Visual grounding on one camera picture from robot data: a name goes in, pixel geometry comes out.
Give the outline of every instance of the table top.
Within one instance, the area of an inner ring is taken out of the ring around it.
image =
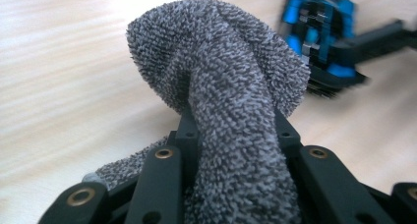
[[[101,165],[167,135],[179,116],[140,77],[127,24],[175,0],[0,0],[0,223],[36,223]],[[276,29],[284,0],[223,0]],[[352,0],[356,32],[417,26],[417,0]],[[417,182],[417,53],[358,66],[372,80],[338,98],[306,94],[289,118],[302,143],[330,148],[390,193]]]

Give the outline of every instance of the wood grain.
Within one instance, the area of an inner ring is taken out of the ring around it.
[[[179,116],[149,89],[125,31],[174,0],[0,0],[0,223],[36,223],[87,173],[175,130]],[[223,0],[276,28],[283,0]],[[358,32],[417,0],[353,0]],[[417,182],[417,54],[359,66],[372,81],[338,99],[306,95],[290,117],[304,144],[332,149],[362,182],[390,192]]]

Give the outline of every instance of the gray cloth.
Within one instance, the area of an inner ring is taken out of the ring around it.
[[[299,223],[273,111],[292,113],[310,72],[287,44],[217,0],[152,9],[129,24],[127,39],[143,79],[178,113],[190,104],[204,139],[185,222]],[[96,174],[112,189],[140,173],[147,152],[165,141]]]

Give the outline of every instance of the gray towel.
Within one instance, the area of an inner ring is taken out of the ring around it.
[[[127,39],[143,79],[178,113],[190,104],[204,139],[185,222],[299,223],[273,111],[292,113],[310,72],[287,44],[252,15],[217,0],[154,8],[129,24]],[[147,152],[165,141],[96,175],[113,189],[140,173]]]

